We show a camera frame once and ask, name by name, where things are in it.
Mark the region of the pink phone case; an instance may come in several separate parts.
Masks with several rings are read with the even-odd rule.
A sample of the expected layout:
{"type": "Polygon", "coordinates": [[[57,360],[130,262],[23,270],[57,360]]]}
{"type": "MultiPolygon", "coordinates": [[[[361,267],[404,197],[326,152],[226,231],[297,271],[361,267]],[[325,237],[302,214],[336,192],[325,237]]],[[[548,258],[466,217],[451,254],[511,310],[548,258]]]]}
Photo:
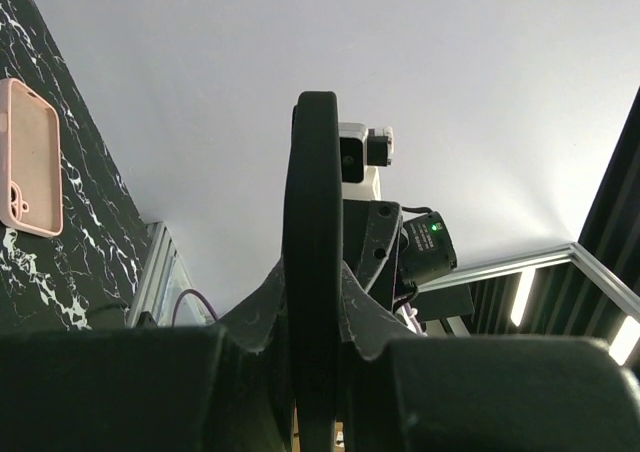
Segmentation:
{"type": "Polygon", "coordinates": [[[22,81],[1,81],[1,222],[39,237],[63,230],[59,117],[22,81]]]}

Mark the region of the black phone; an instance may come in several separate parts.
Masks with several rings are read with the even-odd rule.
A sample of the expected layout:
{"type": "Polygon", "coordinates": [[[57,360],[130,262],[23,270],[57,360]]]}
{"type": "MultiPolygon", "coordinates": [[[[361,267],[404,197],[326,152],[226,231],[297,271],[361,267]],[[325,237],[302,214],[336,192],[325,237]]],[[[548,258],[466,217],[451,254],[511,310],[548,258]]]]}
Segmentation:
{"type": "Polygon", "coordinates": [[[302,93],[292,121],[282,259],[300,447],[334,448],[342,190],[337,97],[302,93]]]}

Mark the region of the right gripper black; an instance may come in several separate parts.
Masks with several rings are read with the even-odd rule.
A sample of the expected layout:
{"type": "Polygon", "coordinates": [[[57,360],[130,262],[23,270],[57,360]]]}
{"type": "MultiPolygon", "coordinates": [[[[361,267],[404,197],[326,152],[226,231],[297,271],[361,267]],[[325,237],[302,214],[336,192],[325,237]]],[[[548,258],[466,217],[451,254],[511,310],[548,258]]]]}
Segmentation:
{"type": "Polygon", "coordinates": [[[442,216],[426,208],[405,220],[401,206],[386,201],[343,201],[343,260],[361,287],[387,311],[409,311],[426,322],[474,312],[470,287],[419,288],[457,268],[457,255],[442,216]]]}

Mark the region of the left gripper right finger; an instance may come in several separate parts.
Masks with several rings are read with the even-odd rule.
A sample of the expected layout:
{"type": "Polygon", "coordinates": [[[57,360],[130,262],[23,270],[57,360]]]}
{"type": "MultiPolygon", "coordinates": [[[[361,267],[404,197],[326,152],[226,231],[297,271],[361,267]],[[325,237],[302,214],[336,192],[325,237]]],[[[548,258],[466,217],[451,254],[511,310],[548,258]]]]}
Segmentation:
{"type": "Polygon", "coordinates": [[[340,418],[348,451],[420,451],[425,341],[341,270],[340,418]]]}

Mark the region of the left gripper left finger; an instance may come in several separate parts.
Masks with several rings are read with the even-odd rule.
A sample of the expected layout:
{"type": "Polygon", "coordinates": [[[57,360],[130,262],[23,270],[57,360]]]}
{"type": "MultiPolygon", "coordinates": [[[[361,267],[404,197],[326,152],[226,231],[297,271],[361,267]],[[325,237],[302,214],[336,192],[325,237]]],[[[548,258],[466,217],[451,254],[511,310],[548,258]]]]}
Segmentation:
{"type": "Polygon", "coordinates": [[[219,418],[233,451],[290,451],[294,398],[284,267],[222,318],[219,418]]]}

